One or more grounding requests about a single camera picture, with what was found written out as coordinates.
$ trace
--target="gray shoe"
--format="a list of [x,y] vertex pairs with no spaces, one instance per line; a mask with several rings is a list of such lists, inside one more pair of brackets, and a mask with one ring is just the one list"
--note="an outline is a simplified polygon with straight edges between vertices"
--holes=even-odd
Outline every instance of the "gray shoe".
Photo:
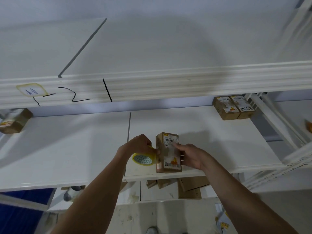
[[146,234],[158,234],[157,228],[150,227],[149,229],[147,229]]

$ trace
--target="tiled floor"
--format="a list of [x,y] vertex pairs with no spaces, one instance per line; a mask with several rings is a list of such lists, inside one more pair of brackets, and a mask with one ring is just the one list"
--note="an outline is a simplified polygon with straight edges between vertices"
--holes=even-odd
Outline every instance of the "tiled floor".
[[[298,233],[311,233],[312,190],[264,193],[260,197]],[[208,198],[120,205],[115,208],[107,234],[145,234],[150,226],[157,226],[161,234],[216,234],[217,202],[217,198]],[[227,233],[237,232],[230,227]]]

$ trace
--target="forearm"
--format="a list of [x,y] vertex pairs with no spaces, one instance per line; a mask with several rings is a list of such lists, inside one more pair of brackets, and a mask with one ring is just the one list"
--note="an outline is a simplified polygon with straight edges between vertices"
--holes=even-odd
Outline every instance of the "forearm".
[[86,187],[52,234],[105,233],[117,202],[128,156],[119,149],[107,167]]
[[201,161],[204,173],[238,233],[297,233],[212,156],[203,154]]

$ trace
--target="person's right arm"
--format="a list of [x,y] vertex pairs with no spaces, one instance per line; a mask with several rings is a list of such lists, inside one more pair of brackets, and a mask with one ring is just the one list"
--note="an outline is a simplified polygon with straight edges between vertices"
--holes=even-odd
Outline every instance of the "person's right arm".
[[185,152],[183,165],[203,170],[239,234],[297,233],[209,153],[191,144],[175,146]]

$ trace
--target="blue floor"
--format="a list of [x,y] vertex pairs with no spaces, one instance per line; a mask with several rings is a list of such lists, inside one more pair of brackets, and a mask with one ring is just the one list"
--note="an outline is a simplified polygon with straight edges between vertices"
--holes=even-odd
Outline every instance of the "blue floor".
[[[53,189],[3,192],[2,194],[47,204]],[[42,211],[0,204],[0,234],[33,234]]]

